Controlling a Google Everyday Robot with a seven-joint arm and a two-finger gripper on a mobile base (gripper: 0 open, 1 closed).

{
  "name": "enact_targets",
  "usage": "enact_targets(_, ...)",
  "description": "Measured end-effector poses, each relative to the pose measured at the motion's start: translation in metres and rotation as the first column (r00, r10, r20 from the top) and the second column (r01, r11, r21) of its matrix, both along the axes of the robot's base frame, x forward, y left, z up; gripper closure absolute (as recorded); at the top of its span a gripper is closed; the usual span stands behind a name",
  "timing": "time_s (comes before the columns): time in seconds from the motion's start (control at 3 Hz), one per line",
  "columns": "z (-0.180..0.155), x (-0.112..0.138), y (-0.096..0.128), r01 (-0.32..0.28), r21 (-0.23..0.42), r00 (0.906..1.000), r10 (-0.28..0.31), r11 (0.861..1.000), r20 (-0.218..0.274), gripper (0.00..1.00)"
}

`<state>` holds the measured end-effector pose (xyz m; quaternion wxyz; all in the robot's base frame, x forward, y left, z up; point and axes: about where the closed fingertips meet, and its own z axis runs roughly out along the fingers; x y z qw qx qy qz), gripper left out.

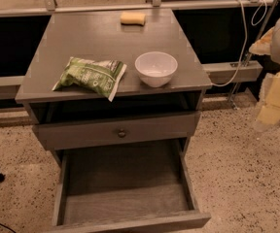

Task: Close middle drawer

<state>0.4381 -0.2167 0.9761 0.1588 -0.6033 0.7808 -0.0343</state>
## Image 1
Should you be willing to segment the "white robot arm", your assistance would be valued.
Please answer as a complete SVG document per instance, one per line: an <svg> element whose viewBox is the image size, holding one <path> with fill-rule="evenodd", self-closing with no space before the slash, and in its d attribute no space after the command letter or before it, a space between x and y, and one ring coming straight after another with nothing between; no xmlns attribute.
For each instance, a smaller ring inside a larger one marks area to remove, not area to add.
<svg viewBox="0 0 280 233"><path fill-rule="evenodd" d="M269 55L271 60L280 64L280 18L259 40L249 47L256 55ZM280 71L266 74L260 90L260 101L256 106L254 128L262 132L280 121Z"/></svg>

